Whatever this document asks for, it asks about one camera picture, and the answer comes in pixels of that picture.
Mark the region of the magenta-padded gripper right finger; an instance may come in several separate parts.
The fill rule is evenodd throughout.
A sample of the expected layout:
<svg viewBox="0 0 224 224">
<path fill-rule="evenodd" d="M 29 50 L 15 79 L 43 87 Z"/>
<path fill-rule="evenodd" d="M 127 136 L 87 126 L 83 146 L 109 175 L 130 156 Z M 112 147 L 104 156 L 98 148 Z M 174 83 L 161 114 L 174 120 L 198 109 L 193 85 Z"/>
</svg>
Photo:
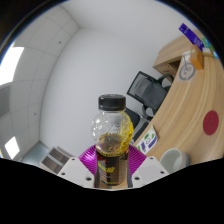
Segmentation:
<svg viewBox="0 0 224 224">
<path fill-rule="evenodd" d="M 127 164 L 127 184 L 129 188 L 140 188 L 168 175 L 168 172 L 154 157 L 147 157 L 130 145 Z"/>
</svg>

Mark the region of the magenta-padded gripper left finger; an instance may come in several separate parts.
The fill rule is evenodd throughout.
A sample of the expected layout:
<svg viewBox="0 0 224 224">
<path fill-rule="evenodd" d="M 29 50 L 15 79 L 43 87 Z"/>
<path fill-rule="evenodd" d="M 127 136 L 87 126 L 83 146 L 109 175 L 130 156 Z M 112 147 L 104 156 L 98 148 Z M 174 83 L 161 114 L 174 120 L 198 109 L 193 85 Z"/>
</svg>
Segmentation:
<svg viewBox="0 0 224 224">
<path fill-rule="evenodd" d="M 79 157 L 71 157 L 58 176 L 84 188 L 93 188 L 97 173 L 97 157 L 94 146 Z"/>
</svg>

